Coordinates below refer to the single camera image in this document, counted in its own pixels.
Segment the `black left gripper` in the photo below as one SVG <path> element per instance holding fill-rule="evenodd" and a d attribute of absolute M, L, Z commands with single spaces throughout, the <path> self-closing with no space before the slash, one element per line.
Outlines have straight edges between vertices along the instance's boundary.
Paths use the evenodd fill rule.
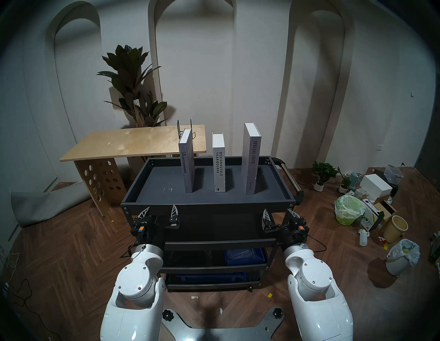
<path fill-rule="evenodd" d="M 131 235 L 139 243 L 164 243 L 165 229 L 179 229 L 180 217 L 177 207 L 172 206 L 170 218 L 162 216 L 147 216 L 150 207 L 144 209 L 131 226 Z"/>

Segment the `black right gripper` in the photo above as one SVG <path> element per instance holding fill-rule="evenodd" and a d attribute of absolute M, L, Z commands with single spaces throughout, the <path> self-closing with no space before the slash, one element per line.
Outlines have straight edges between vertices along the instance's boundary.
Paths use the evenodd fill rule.
<path fill-rule="evenodd" d="M 309 235 L 309 227 L 303 217 L 288 208 L 288 217 L 283 224 L 275 224 L 264 209 L 262 216 L 263 232 L 276 238 L 282 245 L 305 244 Z"/>

